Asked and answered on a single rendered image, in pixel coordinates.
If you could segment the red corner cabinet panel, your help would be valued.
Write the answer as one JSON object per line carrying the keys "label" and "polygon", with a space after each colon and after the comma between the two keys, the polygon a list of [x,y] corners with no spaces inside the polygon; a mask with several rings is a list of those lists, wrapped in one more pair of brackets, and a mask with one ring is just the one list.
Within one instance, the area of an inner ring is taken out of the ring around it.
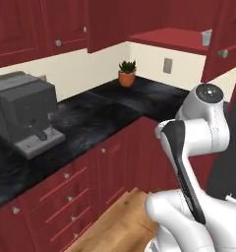
{"label": "red corner cabinet panel", "polygon": [[128,127],[129,190],[138,188],[148,193],[179,188],[170,161],[155,137],[156,125],[156,121],[141,117]]}

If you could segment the red cabinet door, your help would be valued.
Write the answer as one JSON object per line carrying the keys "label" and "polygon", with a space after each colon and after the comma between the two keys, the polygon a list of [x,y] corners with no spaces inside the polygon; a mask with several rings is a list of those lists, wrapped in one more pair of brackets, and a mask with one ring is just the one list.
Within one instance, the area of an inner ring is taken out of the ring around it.
{"label": "red cabinet door", "polygon": [[[12,208],[20,212],[14,215]],[[15,199],[0,208],[0,252],[35,252],[21,202]]]}
{"label": "red cabinet door", "polygon": [[0,68],[48,55],[40,0],[0,0]]}
{"label": "red cabinet door", "polygon": [[[227,58],[217,55],[219,50],[228,50]],[[236,67],[236,0],[220,0],[218,13],[212,28],[210,45],[202,82],[212,79]]]}
{"label": "red cabinet door", "polygon": [[127,133],[119,131],[97,147],[99,209],[104,213],[126,191]]}
{"label": "red cabinet door", "polygon": [[165,27],[169,0],[87,0],[88,53]]}
{"label": "red cabinet door", "polygon": [[[87,46],[86,0],[41,0],[48,48],[53,55]],[[57,47],[55,40],[62,45]]]}

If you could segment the black appliance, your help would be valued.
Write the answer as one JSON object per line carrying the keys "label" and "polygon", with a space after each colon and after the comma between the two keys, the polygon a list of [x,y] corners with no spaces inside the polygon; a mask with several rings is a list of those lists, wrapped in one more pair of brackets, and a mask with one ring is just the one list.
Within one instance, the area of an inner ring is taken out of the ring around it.
{"label": "black appliance", "polygon": [[213,161],[206,183],[206,192],[214,198],[236,199],[236,85],[228,105],[226,120],[230,130],[230,144]]}

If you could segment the red drawer front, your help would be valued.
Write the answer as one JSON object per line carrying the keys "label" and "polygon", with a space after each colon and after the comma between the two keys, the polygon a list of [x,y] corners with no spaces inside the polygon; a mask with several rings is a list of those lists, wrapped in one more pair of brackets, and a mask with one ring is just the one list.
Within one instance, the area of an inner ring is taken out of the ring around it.
{"label": "red drawer front", "polygon": [[51,246],[48,252],[63,252],[74,241],[76,241],[95,221],[98,217],[98,207],[87,207],[79,215],[67,214],[59,220],[59,230],[52,236]]}
{"label": "red drawer front", "polygon": [[[74,199],[68,202],[67,196]],[[79,215],[87,207],[96,206],[95,190],[87,186],[61,189],[30,213],[30,223],[42,252],[48,252],[52,236],[59,230],[58,222],[67,214]]]}
{"label": "red drawer front", "polygon": [[95,205],[96,169],[67,165],[29,189],[24,201],[36,232],[58,221],[69,222]]}
{"label": "red drawer front", "polygon": [[[92,168],[95,164],[96,152],[89,151],[29,189],[23,195],[23,201],[28,212],[33,211],[37,206],[50,198],[53,193],[57,192],[84,171]],[[65,179],[63,173],[69,173],[70,178]]]}

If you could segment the potted green plant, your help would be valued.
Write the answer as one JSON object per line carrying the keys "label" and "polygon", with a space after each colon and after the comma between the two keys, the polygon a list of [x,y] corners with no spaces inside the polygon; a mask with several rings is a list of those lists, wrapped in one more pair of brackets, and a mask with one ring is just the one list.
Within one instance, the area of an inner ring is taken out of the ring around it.
{"label": "potted green plant", "polygon": [[118,80],[120,85],[125,88],[130,87],[134,83],[136,77],[136,61],[123,61],[119,65],[119,68],[120,70],[118,71]]}

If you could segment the red lower cabinet door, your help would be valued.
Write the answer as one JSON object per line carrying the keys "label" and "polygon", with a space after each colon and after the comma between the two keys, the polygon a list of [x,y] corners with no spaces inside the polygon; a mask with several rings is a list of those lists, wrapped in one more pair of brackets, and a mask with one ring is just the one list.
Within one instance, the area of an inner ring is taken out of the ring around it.
{"label": "red lower cabinet door", "polygon": [[[20,212],[14,215],[12,208]],[[0,208],[0,252],[35,252],[21,202],[15,199]]]}
{"label": "red lower cabinet door", "polygon": [[99,209],[104,213],[126,191],[127,133],[119,131],[97,147]]}

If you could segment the red upper cabinet door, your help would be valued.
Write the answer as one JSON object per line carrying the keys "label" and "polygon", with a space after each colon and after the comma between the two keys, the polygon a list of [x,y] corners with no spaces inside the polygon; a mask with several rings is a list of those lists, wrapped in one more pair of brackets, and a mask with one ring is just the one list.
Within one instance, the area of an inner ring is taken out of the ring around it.
{"label": "red upper cabinet door", "polygon": [[88,53],[165,27],[169,0],[87,0]]}
{"label": "red upper cabinet door", "polygon": [[40,0],[0,0],[0,68],[48,55]]}
{"label": "red upper cabinet door", "polygon": [[[53,55],[87,46],[86,0],[41,0],[48,48]],[[55,40],[62,45],[57,47]]]}
{"label": "red upper cabinet door", "polygon": [[[228,50],[227,58],[217,55],[219,50]],[[236,67],[236,0],[220,0],[218,13],[212,28],[210,45],[202,82],[212,79]]]}

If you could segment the grey coffee machine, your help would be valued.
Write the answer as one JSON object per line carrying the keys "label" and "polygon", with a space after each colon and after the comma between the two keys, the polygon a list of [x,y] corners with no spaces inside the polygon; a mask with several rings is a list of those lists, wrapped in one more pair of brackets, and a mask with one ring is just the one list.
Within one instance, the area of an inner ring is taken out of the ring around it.
{"label": "grey coffee machine", "polygon": [[25,158],[65,140],[49,121],[48,114],[57,110],[52,84],[25,72],[0,76],[0,137]]}

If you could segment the grey cup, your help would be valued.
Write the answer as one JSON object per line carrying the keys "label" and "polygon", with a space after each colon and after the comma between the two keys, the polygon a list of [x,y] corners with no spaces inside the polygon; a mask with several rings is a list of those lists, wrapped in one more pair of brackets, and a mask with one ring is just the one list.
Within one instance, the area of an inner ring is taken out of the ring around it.
{"label": "grey cup", "polygon": [[205,47],[209,47],[210,38],[211,38],[212,30],[202,31],[202,45]]}

